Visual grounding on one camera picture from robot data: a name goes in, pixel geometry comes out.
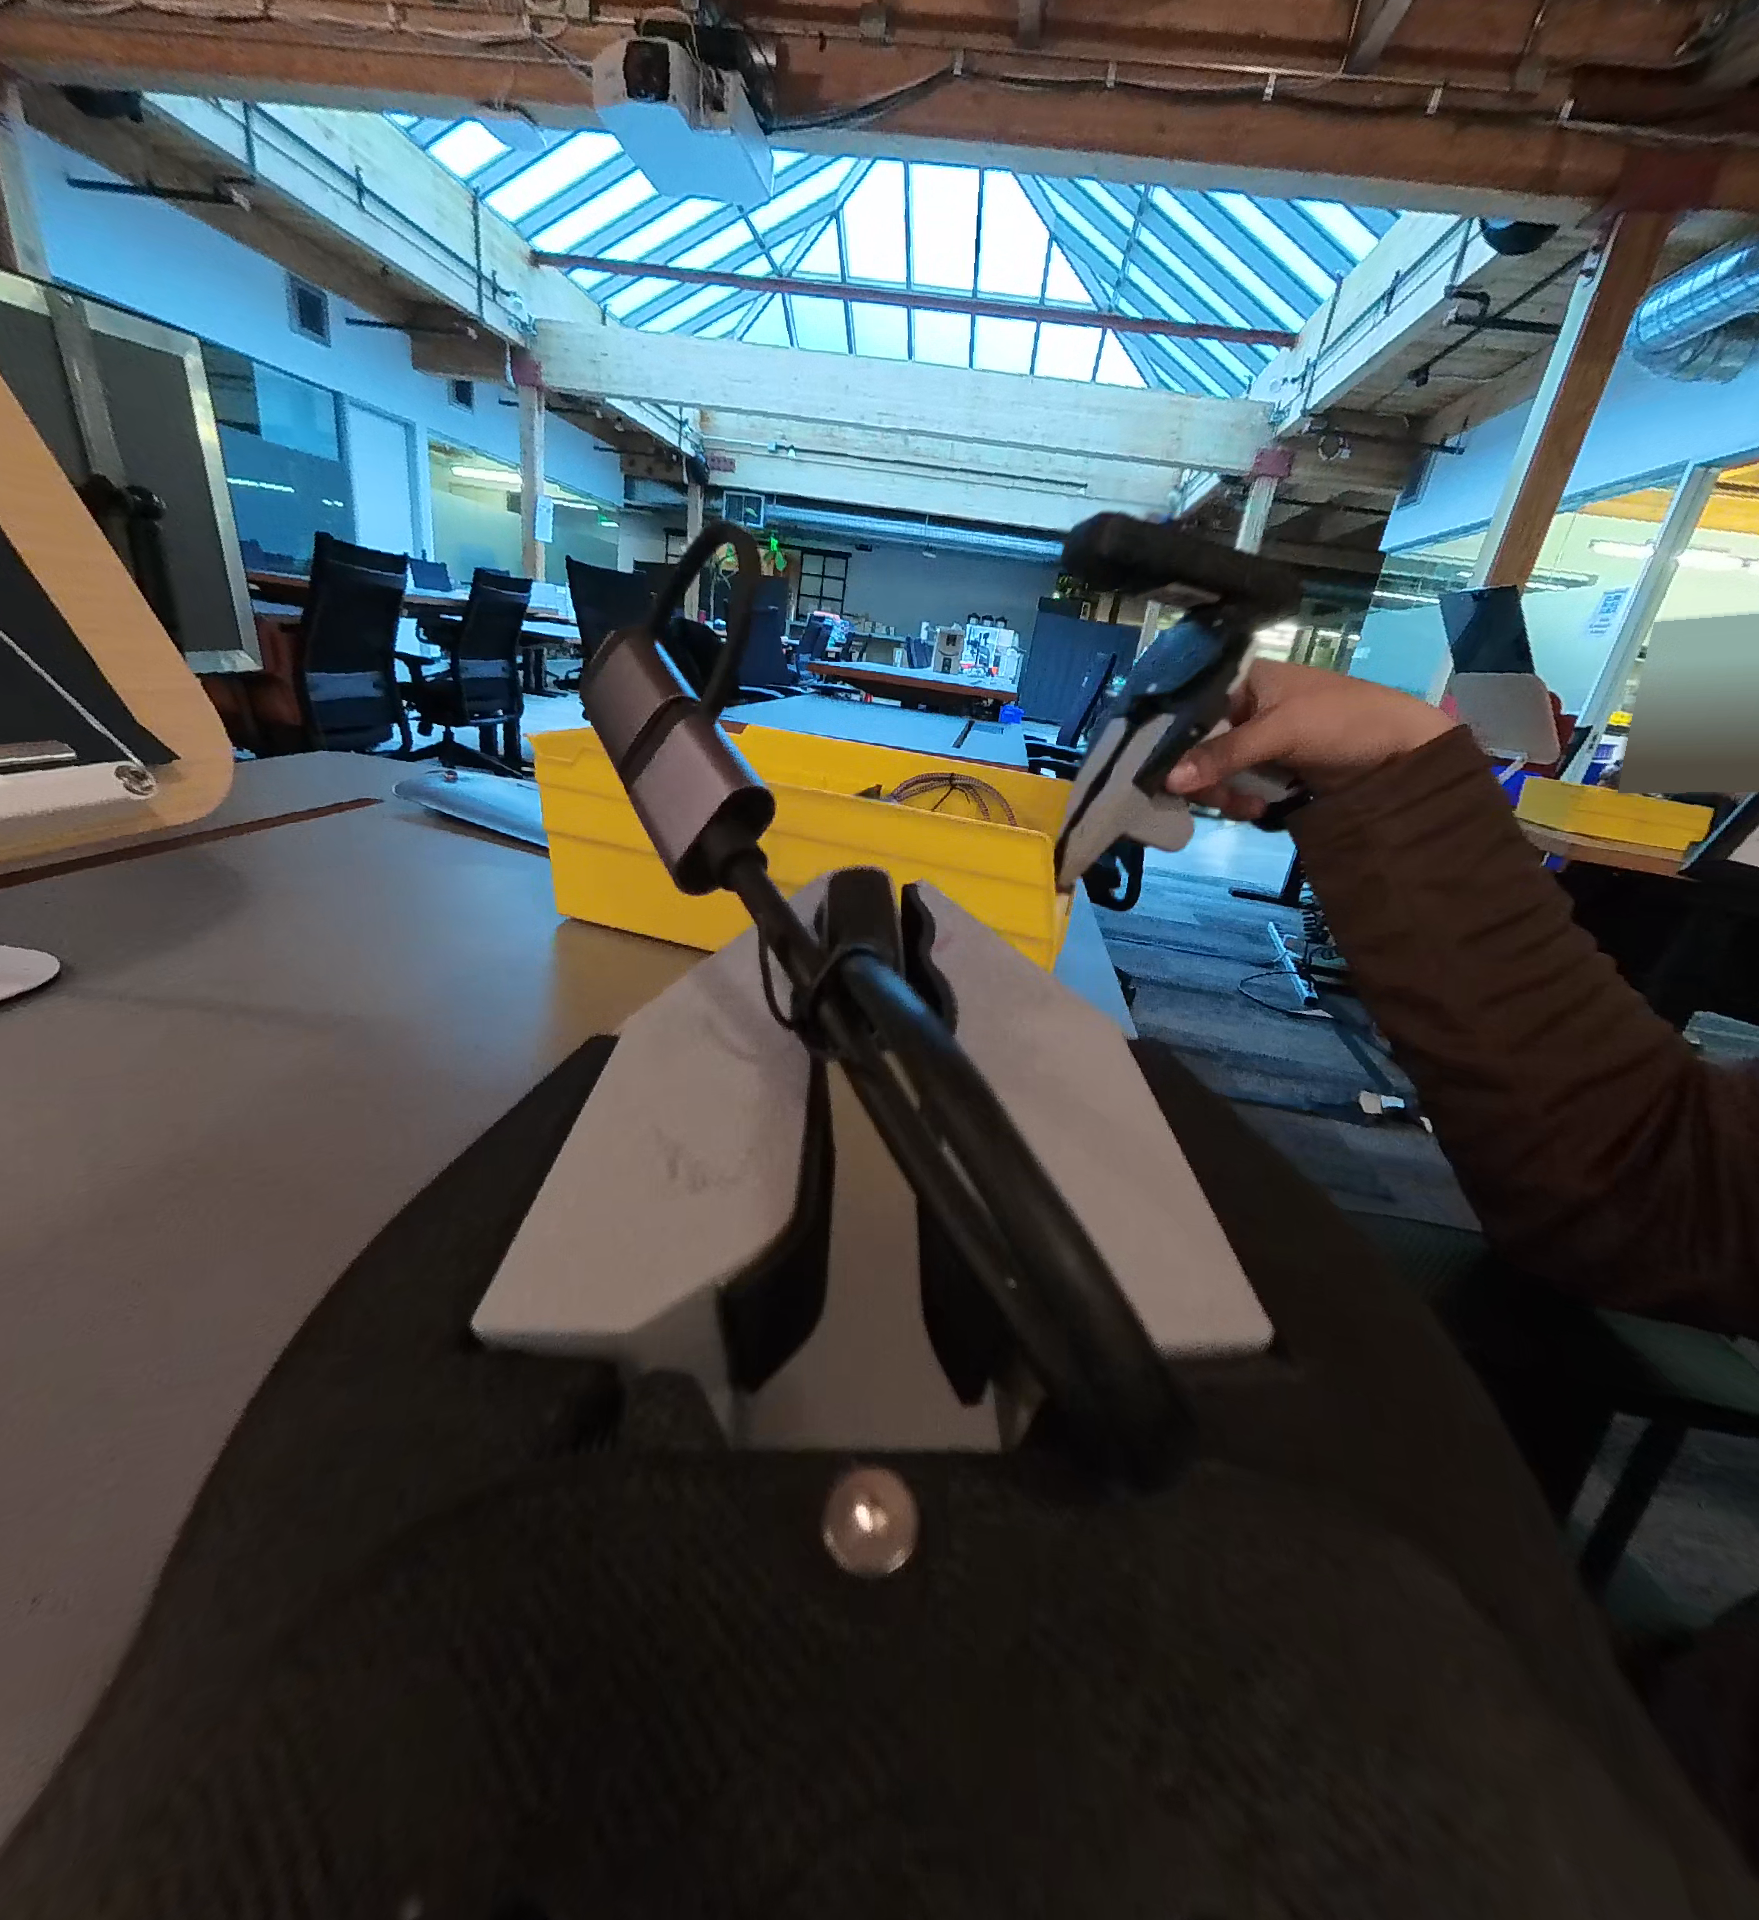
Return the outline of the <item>black office chair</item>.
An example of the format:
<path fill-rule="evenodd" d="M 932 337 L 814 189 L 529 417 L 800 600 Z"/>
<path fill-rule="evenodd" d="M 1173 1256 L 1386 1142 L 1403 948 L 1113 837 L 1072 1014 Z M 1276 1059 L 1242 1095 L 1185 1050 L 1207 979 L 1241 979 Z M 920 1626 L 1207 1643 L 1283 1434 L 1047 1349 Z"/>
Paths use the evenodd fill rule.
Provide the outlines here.
<path fill-rule="evenodd" d="M 581 642 L 578 693 L 584 693 L 590 662 L 603 642 L 631 627 L 646 627 L 671 569 L 664 563 L 617 570 L 567 556 L 567 587 L 572 598 Z"/>
<path fill-rule="evenodd" d="M 447 768 L 527 777 L 523 638 L 530 589 L 530 579 L 478 569 L 459 611 L 416 619 L 446 663 L 439 671 L 416 659 L 406 667 L 404 708 L 419 740 L 409 740 L 400 761 L 433 758 Z"/>
<path fill-rule="evenodd" d="M 396 651 L 407 587 L 407 556 L 315 534 L 292 667 L 305 747 L 377 752 L 396 736 L 414 748 Z"/>

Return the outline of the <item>yellow tray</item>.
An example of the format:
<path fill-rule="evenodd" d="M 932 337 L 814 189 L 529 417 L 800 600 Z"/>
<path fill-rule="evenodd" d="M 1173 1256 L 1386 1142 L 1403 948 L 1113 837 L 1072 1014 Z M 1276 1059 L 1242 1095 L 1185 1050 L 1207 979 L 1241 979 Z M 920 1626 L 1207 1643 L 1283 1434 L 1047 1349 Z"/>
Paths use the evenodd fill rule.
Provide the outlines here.
<path fill-rule="evenodd" d="M 1545 848 L 1559 844 L 1610 849 L 1678 865 L 1715 825 L 1715 808 L 1660 796 L 1619 793 L 1605 785 L 1525 777 L 1516 791 L 1514 819 Z"/>

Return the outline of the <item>grey rounded device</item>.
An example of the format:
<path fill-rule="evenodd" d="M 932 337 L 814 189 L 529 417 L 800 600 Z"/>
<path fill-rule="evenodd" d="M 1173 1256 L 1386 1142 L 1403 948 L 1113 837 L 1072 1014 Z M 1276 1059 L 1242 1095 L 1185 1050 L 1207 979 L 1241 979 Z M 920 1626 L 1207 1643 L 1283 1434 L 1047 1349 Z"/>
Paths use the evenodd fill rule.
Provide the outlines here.
<path fill-rule="evenodd" d="M 462 829 L 475 829 L 547 854 L 539 788 L 533 780 L 435 767 L 398 780 L 392 796 Z"/>

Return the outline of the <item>dark green chair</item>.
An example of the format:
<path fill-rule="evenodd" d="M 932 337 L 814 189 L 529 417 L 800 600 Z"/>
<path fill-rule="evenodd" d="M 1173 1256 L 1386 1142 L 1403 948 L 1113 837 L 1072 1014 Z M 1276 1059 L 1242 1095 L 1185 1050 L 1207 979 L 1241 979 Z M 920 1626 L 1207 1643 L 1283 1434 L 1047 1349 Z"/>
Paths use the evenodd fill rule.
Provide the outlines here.
<path fill-rule="evenodd" d="M 1570 1302 L 1476 1233 L 1409 1220 L 1405 1234 L 1397 1260 L 1490 1395 L 1588 1595 L 1612 1619 L 1676 1626 L 1630 1557 L 1634 1533 L 1688 1436 L 1759 1443 L 1759 1354 Z"/>

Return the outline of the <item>yellow plastic bin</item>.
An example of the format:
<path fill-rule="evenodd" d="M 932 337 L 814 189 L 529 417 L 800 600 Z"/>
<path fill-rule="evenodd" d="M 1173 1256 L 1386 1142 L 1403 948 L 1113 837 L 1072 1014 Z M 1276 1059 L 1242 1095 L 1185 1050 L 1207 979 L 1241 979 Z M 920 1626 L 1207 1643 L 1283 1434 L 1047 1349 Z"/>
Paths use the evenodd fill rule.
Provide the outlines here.
<path fill-rule="evenodd" d="M 841 867 L 930 883 L 1012 948 L 1050 969 L 1072 898 L 1054 890 L 1062 780 L 857 740 L 728 724 L 771 786 L 771 878 L 795 895 Z M 747 929 L 731 895 L 676 890 L 588 728 L 530 738 L 564 920 L 711 953 Z"/>

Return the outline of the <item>silver ceiling duct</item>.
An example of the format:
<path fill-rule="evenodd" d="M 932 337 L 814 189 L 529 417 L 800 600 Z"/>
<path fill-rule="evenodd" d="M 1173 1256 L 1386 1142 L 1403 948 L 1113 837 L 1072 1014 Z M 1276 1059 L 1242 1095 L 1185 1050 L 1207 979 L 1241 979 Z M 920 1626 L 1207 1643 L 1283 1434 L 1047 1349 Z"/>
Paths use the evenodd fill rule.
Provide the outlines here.
<path fill-rule="evenodd" d="M 1728 384 L 1759 368 L 1759 232 L 1694 260 L 1646 294 L 1627 358 L 1660 378 Z"/>

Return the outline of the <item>grey usb adapter with cable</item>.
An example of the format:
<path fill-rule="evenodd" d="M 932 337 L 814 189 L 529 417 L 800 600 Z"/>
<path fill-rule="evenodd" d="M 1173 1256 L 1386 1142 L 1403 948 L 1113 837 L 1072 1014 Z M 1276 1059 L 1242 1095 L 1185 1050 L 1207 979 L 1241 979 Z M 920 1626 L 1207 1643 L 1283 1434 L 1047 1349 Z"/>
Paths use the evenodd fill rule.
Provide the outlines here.
<path fill-rule="evenodd" d="M 717 520 L 690 537 L 647 617 L 603 640 L 581 676 L 584 716 L 676 888 L 733 893 L 756 931 L 776 1026 L 844 1069 L 947 1269 L 964 1273 L 958 1328 L 1034 1387 L 1038 1413 L 1092 1468 L 1132 1487 L 1169 1480 L 1193 1409 L 1080 1217 L 975 1062 L 957 1019 L 903 972 L 900 909 L 823 942 L 771 879 L 771 788 L 722 733 L 751 615 L 733 611 L 694 691 L 670 653 L 676 608 L 717 550 L 753 605 L 756 541 Z"/>

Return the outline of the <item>person's right hand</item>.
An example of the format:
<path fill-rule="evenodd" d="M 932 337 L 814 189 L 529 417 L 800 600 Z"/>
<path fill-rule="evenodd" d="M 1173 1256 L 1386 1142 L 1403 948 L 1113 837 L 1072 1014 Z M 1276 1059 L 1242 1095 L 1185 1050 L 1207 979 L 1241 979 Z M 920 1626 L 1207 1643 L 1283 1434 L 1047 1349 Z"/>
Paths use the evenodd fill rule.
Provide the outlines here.
<path fill-rule="evenodd" d="M 1418 752 L 1452 718 L 1394 687 L 1321 667 L 1252 659 L 1220 728 L 1185 750 L 1166 791 L 1226 819 L 1264 825 Z"/>

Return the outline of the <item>white ceiling projector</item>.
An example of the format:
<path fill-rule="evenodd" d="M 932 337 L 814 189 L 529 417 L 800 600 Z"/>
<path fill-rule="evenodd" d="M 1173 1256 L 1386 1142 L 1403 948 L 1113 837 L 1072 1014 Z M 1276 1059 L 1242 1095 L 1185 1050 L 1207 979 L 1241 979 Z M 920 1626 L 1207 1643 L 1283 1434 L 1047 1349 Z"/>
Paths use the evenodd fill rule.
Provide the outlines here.
<path fill-rule="evenodd" d="M 704 61 L 687 31 L 646 29 L 592 61 L 595 115 L 660 196 L 756 210 L 773 196 L 773 153 L 745 78 Z"/>

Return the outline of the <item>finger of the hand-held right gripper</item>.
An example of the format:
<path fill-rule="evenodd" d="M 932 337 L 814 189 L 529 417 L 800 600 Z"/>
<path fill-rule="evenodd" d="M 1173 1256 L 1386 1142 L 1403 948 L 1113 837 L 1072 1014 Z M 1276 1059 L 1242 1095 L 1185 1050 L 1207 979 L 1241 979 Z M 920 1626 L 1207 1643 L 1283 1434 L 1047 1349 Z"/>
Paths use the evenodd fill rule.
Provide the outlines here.
<path fill-rule="evenodd" d="M 1113 703 L 1094 728 L 1080 772 L 1072 780 L 1066 814 L 1054 842 L 1058 892 L 1075 890 L 1099 860 L 1124 846 L 1112 846 L 1115 761 L 1127 750 L 1160 750 L 1169 733 L 1175 733 L 1175 695 L 1163 691 L 1129 691 L 1121 703 Z"/>
<path fill-rule="evenodd" d="M 1194 833 L 1193 806 L 1169 791 L 1184 750 L 1127 750 L 1112 772 L 1112 846 L 1179 851 Z"/>

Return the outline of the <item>wooden-edged black display stand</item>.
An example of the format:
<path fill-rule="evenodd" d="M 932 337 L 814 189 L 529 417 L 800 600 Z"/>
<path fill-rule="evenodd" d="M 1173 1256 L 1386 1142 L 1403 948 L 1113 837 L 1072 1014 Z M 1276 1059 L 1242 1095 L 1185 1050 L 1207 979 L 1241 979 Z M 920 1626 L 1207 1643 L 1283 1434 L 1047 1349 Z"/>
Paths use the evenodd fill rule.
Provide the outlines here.
<path fill-rule="evenodd" d="M 0 371 L 0 879 L 226 829 L 216 708 Z"/>

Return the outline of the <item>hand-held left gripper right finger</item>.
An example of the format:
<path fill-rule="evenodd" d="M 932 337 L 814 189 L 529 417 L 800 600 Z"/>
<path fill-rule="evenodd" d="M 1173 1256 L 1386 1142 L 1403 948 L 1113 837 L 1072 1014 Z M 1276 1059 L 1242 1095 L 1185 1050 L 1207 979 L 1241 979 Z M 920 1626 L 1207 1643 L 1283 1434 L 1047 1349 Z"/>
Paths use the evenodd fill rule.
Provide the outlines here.
<path fill-rule="evenodd" d="M 900 1444 L 1185 1448 L 1173 1363 L 1258 1357 L 1272 1326 L 1125 1032 L 930 883 L 900 917 L 947 1038 L 917 1105 L 998 1267 L 915 1198 Z"/>

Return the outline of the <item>person's right forearm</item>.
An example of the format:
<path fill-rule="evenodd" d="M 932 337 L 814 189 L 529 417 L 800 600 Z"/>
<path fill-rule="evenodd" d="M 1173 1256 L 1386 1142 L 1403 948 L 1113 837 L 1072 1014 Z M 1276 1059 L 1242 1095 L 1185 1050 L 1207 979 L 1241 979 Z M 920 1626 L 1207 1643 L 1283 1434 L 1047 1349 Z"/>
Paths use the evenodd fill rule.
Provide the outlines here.
<path fill-rule="evenodd" d="M 1320 793 L 1290 836 L 1495 1253 L 1759 1342 L 1759 1059 L 1711 1066 L 1634 993 L 1468 735 Z"/>

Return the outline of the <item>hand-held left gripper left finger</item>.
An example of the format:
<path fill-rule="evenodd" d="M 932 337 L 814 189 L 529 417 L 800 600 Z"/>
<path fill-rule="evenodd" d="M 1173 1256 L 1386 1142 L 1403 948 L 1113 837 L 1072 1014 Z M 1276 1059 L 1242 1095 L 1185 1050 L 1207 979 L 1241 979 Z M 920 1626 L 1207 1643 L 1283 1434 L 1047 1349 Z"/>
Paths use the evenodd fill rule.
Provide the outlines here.
<path fill-rule="evenodd" d="M 743 933 L 621 1025 L 469 1330 L 686 1376 L 733 1444 L 798 1447 L 766 1391 L 823 1320 L 834 1172 L 823 1071 Z"/>

